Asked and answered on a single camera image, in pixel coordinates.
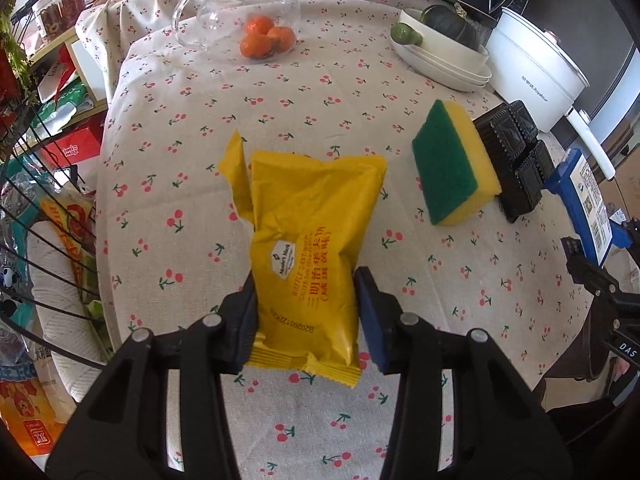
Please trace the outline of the person's right hand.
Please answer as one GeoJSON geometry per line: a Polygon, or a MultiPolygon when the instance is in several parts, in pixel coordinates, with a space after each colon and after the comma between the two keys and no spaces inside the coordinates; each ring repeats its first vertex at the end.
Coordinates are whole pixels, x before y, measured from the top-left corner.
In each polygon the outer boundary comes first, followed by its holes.
{"type": "Polygon", "coordinates": [[[617,382],[620,378],[622,378],[628,372],[629,367],[629,363],[619,356],[616,356],[616,358],[612,359],[611,384],[614,384],[614,382],[617,382]]]}

